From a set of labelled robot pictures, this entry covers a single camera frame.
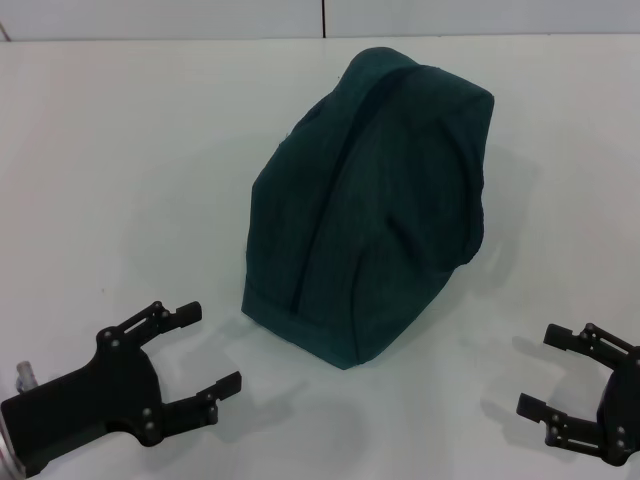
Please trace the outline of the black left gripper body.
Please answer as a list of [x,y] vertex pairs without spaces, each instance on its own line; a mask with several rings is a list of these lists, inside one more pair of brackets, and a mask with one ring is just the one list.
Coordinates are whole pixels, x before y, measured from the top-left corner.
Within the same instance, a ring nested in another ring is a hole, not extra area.
[[145,447],[162,441],[158,377],[146,353],[123,340],[100,344],[84,367],[3,401],[1,414],[28,478],[110,433]]

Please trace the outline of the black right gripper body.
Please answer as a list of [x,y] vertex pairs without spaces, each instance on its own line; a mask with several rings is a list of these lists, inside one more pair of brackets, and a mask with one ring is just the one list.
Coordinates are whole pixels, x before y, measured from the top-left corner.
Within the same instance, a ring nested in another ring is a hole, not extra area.
[[603,461],[622,466],[639,451],[639,348],[594,347],[593,358],[611,369],[596,413],[596,445]]

